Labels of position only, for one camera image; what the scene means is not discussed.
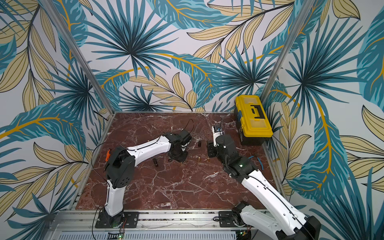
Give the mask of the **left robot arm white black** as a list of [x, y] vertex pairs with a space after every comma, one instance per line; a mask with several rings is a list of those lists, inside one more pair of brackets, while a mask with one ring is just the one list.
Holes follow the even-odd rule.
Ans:
[[115, 148], [105, 167], [107, 198], [99, 218], [106, 223], [102, 226], [117, 228], [128, 219], [124, 216], [123, 198], [137, 165], [163, 153], [182, 163], [188, 156], [187, 146], [191, 140], [191, 134], [182, 130], [180, 133], [164, 133], [141, 145]]

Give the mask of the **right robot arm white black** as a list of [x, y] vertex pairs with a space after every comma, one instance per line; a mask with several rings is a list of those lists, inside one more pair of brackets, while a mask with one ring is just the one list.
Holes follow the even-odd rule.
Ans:
[[307, 217], [290, 204], [249, 158], [238, 153], [230, 135], [214, 133], [207, 148], [209, 158], [218, 158], [224, 171], [256, 196], [270, 213], [266, 215], [242, 202], [232, 210], [236, 225], [255, 227], [273, 240], [319, 239], [320, 221], [314, 216]]

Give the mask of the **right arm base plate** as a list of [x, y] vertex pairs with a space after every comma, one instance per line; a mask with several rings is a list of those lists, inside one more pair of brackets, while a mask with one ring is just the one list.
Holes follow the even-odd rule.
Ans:
[[219, 211], [218, 216], [214, 217], [213, 221], [218, 222], [221, 228], [242, 228], [245, 226], [240, 214], [232, 211]]

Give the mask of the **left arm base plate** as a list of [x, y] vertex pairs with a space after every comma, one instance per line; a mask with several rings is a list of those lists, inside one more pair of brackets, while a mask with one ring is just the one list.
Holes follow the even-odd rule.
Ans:
[[101, 211], [95, 223], [96, 229], [135, 229], [139, 219], [138, 212], [120, 212], [111, 217]]

